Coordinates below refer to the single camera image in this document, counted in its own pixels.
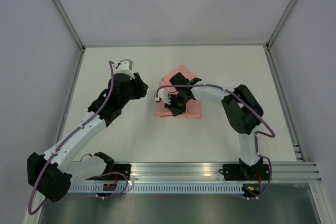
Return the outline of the pink cloth napkin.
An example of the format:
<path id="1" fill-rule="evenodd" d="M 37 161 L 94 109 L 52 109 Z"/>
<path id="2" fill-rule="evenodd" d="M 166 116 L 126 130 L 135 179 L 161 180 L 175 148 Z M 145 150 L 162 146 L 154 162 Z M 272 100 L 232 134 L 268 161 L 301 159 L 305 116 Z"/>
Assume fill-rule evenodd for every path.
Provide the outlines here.
<path id="1" fill-rule="evenodd" d="M 170 79 L 180 72 L 185 78 L 188 80 L 192 80 L 196 78 L 193 72 L 191 72 L 188 68 L 184 65 L 179 65 L 167 75 L 161 78 L 160 87 L 165 85 L 170 85 Z M 161 101 L 156 104 L 156 116 L 160 118 L 171 118 L 172 112 L 164 107 L 164 101 Z M 185 113 L 178 115 L 178 118 L 186 118 L 186 119 L 200 119 L 201 118 L 201 101 L 200 100 L 189 100 L 186 104 L 186 111 Z"/>

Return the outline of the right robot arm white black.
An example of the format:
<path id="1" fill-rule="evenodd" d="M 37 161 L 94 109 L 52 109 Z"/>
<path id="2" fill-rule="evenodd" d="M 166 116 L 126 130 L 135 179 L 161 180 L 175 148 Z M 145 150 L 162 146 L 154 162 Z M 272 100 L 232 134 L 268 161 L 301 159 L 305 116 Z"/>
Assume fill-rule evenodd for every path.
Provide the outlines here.
<path id="1" fill-rule="evenodd" d="M 240 158 L 237 165 L 223 165 L 226 180 L 256 180 L 267 177 L 268 165 L 263 163 L 257 147 L 257 127 L 260 126 L 264 111 L 250 90 L 243 84 L 232 90 L 202 81 L 201 78 L 188 79 L 181 72 L 169 80 L 175 91 L 162 98 L 166 109 L 173 116 L 186 112 L 190 101 L 208 101 L 221 105 L 232 129 L 238 133 Z"/>

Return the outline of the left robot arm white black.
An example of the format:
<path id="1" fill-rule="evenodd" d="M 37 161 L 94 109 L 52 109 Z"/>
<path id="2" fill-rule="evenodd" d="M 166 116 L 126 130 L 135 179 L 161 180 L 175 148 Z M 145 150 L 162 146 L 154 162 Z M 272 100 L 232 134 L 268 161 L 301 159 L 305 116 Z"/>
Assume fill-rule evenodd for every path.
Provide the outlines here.
<path id="1" fill-rule="evenodd" d="M 107 89 L 88 107 L 77 128 L 42 154 L 27 159 L 28 183 L 51 202 L 64 198 L 70 187 L 91 177 L 108 180 L 114 176 L 114 160 L 98 152 L 85 162 L 74 162 L 79 152 L 122 113 L 131 100 L 146 96 L 148 85 L 137 72 L 117 72 Z"/>

